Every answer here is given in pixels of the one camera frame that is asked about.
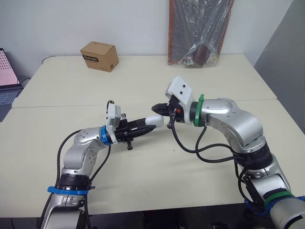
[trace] black cable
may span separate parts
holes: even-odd
[[[243,178],[243,175],[246,173],[246,170],[247,170],[247,167],[245,166],[241,173],[239,174],[238,176],[238,181],[237,181],[237,185],[238,185],[238,190],[240,192],[240,195],[242,195],[242,197],[250,204],[253,204],[253,202],[251,200],[248,199],[248,197],[246,197],[246,195],[244,194],[243,192],[243,189],[242,189],[242,178]]]
[[[55,185],[54,185],[55,188],[57,188],[57,186],[58,186],[59,178],[60,178],[60,175],[61,175],[61,150],[62,150],[63,146],[65,145],[65,143],[69,140],[69,138],[72,137],[73,135],[77,134],[80,131],[81,130],[77,130],[77,131],[74,131],[72,134],[69,134],[65,138],[65,140],[61,143],[61,146],[58,149],[58,152],[57,152],[57,175],[56,175],[56,182],[55,182]]]
[[[13,218],[10,218],[10,224],[11,224],[11,227],[12,227],[13,229],[15,229],[15,226],[14,226],[14,223],[13,223]]]
[[[196,145],[195,145],[195,151],[198,151],[199,142],[200,142],[201,138],[203,137],[203,135],[204,135],[206,129],[207,129],[207,127],[204,126],[203,131],[200,133],[200,135],[199,135],[199,137],[198,137],[198,139],[197,139],[197,142],[196,142]],[[209,149],[209,148],[216,147],[216,146],[224,146],[224,147],[227,147],[227,145],[225,145],[225,144],[220,144],[220,143],[218,143],[218,144],[212,144],[212,145],[209,145],[209,146],[205,146],[204,148],[205,148],[205,149]],[[229,161],[229,160],[232,160],[232,159],[235,158],[234,156],[230,156],[230,157],[226,157],[226,158],[222,158],[222,159],[210,160],[210,159],[205,159],[205,158],[203,158],[203,157],[199,154],[199,152],[196,152],[196,155],[197,155],[197,157],[198,157],[200,160],[202,160],[202,161],[204,161],[204,162],[207,162],[207,163],[221,163],[221,162]]]
[[[235,175],[237,177],[237,179],[239,178],[239,172],[238,172],[238,164],[237,162],[234,160],[234,169],[235,169]]]
[[[55,57],[55,56],[53,55],[53,56],[48,56],[48,57],[44,58],[44,59],[41,61],[41,64],[43,64],[43,62],[44,62],[46,59],[50,58],[50,57]]]
[[[193,154],[193,153],[196,153],[197,157],[198,157],[200,160],[202,160],[202,161],[204,161],[204,162],[208,162],[208,163],[220,163],[220,162],[225,162],[225,161],[237,159],[237,157],[231,156],[231,157],[226,157],[226,158],[222,158],[222,159],[208,160],[208,159],[205,159],[205,158],[203,158],[203,157],[201,157],[201,156],[199,155],[200,152],[202,152],[202,151],[204,151],[204,150],[206,150],[206,149],[212,148],[212,147],[217,147],[217,146],[226,147],[226,148],[230,149],[231,152],[233,152],[232,148],[231,148],[229,145],[222,144],[222,143],[217,143],[217,144],[208,145],[208,146],[205,146],[205,147],[200,148],[200,149],[197,148],[197,149],[195,149],[195,150],[190,150],[190,149],[184,147],[184,145],[180,142],[180,140],[179,140],[179,138],[178,138],[178,135],[177,135],[177,133],[176,133],[176,129],[175,129],[175,125],[174,125],[174,120],[173,120],[172,111],[169,111],[169,117],[170,117],[170,121],[171,121],[171,127],[172,127],[173,136],[174,136],[176,142],[178,143],[178,145],[179,145],[184,151],[186,151],[186,152],[188,152],[188,153],[192,153],[192,154]],[[206,127],[203,129],[203,131],[202,131],[201,134],[199,135],[198,140],[197,140],[197,142],[196,142],[196,145],[199,144],[199,142],[200,142],[202,136],[204,135],[205,131],[206,131]]]
[[[89,185],[90,186],[92,184],[92,181],[93,179],[96,177],[96,175],[99,173],[100,169],[105,165],[106,161],[108,160],[109,158],[109,155],[110,155],[110,152],[111,152],[111,146],[108,146],[108,153],[107,153],[107,156],[106,158],[104,159],[103,163],[100,165],[100,167],[98,167],[98,169],[95,171],[95,173],[92,175],[91,179],[90,179],[90,182],[89,182]]]
[[[84,195],[84,205],[85,205],[85,217],[86,217],[86,222],[87,222],[87,227],[88,229],[92,229],[90,219],[89,219],[89,213],[88,213],[88,198],[87,195]]]
[[[65,145],[65,143],[69,140],[69,138],[72,137],[73,135],[75,135],[76,133],[80,132],[80,131],[81,130],[77,130],[77,131],[74,131],[72,134],[69,134],[64,139],[64,141],[61,143],[61,146],[58,149],[58,152],[57,152],[57,175],[56,175],[56,181],[55,181],[55,185],[54,185],[55,188],[57,188],[57,186],[58,186],[59,178],[60,178],[60,175],[61,175],[61,150],[62,150],[63,146]],[[38,226],[39,229],[41,228],[42,221],[43,221],[44,215],[47,211],[48,205],[50,203],[52,194],[53,193],[50,193],[49,198],[48,198],[48,200],[47,200],[47,202],[46,202],[46,204],[43,208],[43,211],[42,211],[42,214],[41,214],[41,217],[40,217],[39,226]]]
[[[23,79],[20,83],[23,83],[23,82],[26,81],[26,80],[30,80],[30,79],[28,79],[28,78]]]
[[[40,229],[41,228],[41,225],[42,225],[42,222],[43,222],[43,218],[44,218],[44,215],[46,214],[46,211],[47,211],[47,208],[48,208],[48,205],[51,201],[51,197],[52,197],[53,193],[50,193],[49,197],[48,197],[48,200],[46,202],[46,204],[44,205],[44,208],[43,208],[43,211],[42,211],[42,214],[40,216],[40,220],[38,220],[38,225],[37,225],[37,228]]]
[[[99,173],[100,169],[105,165],[106,161],[109,158],[111,152],[111,146],[108,146],[108,153],[106,158],[104,159],[104,161],[102,162],[102,164],[98,167],[98,169],[94,172],[94,174],[92,175],[90,182],[88,183],[88,188],[90,188],[92,181],[94,180],[94,178],[96,177],[96,175]],[[86,222],[87,222],[87,227],[88,229],[91,229],[91,224],[90,224],[90,219],[89,219],[89,213],[88,213],[88,200],[87,200],[87,195],[85,195],[85,201],[84,201],[84,205],[85,205],[85,216],[86,216]]]

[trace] green ring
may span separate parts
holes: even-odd
[[[288,191],[274,193],[265,200],[265,206],[267,206],[272,200],[283,196],[294,197],[294,195],[292,195],[291,192]]]
[[[195,121],[194,121],[194,125],[197,126],[197,127],[200,127],[199,117],[200,117],[200,112],[201,112],[203,102],[204,102],[204,94],[201,94],[199,99],[198,99],[198,104],[197,104],[197,107],[196,107]]]

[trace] label on box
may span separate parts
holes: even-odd
[[[88,61],[99,62],[99,59],[96,58],[96,57],[93,57],[93,56],[86,56],[86,55],[83,55],[83,58],[84,58],[85,60],[88,60]]]

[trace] white cylindrical object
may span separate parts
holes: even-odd
[[[164,118],[162,115],[149,116],[145,119],[145,124],[161,127],[164,125]]]

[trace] blue ring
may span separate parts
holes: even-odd
[[[52,192],[60,195],[87,195],[88,190],[62,190],[54,188],[53,186],[48,187],[48,192]]]
[[[102,135],[102,142],[103,142],[105,145],[110,146],[111,144],[109,143],[108,138],[107,138],[107,136],[106,136],[106,125],[103,125],[103,126],[102,126],[101,135]]]

